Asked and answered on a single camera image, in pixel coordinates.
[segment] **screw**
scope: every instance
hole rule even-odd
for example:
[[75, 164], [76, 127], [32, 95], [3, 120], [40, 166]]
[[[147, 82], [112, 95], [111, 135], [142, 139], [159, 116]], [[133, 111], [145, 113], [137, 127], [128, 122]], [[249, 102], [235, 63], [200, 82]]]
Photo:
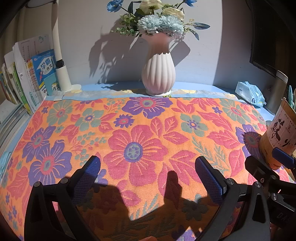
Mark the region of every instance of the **screw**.
[[275, 193], [272, 193], [271, 198], [275, 201], [275, 200], [277, 200], [277, 195]]
[[230, 185], [234, 184], [234, 180], [232, 178], [227, 178], [227, 183]]
[[65, 184], [68, 182], [68, 178], [64, 177], [61, 179], [61, 184]]
[[261, 187], [260, 182], [255, 182], [255, 186], [258, 187], [258, 188]]
[[35, 182], [34, 183], [34, 187], [39, 187], [40, 186], [40, 182]]

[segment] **vase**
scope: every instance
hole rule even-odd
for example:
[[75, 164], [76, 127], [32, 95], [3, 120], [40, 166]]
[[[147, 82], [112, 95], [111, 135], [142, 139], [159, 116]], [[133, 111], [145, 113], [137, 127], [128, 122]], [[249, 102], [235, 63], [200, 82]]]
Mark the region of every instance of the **vase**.
[[162, 32], [155, 35], [143, 34], [149, 44], [146, 64], [142, 70], [142, 81], [146, 93], [154, 97], [170, 94], [176, 80], [176, 70], [169, 50], [174, 37]]

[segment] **pen holder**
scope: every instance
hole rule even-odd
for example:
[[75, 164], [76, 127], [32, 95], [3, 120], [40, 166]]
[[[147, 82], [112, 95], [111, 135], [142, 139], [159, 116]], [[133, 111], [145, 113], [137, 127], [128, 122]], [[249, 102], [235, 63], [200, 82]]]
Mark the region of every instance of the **pen holder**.
[[282, 166], [272, 157], [271, 152], [275, 147], [289, 155], [292, 155], [296, 150], [296, 113], [285, 98], [259, 142], [259, 150], [265, 162], [273, 170]]

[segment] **gray bottle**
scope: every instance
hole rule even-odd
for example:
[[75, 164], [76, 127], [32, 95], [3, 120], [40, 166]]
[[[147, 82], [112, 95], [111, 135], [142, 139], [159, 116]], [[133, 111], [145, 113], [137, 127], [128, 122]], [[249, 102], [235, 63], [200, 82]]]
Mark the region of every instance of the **gray bottle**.
[[279, 106], [281, 105], [281, 100], [285, 93], [287, 83], [288, 77], [278, 70], [276, 73], [276, 80], [274, 82], [270, 97], [266, 105], [266, 108], [273, 114], [277, 112]]

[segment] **vase base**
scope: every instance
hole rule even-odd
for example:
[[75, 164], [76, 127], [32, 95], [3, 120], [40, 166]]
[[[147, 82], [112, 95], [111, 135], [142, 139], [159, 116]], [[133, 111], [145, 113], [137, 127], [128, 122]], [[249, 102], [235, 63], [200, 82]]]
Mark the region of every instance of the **vase base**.
[[155, 95], [155, 94], [152, 94], [149, 92], [149, 90], [146, 90], [146, 94], [147, 95], [150, 95], [150, 96], [153, 96], [153, 97], [164, 97], [164, 96], [167, 96], [167, 95], [170, 95], [171, 91], [167, 92], [167, 93], [163, 93], [163, 94], [159, 94], [159, 95]]

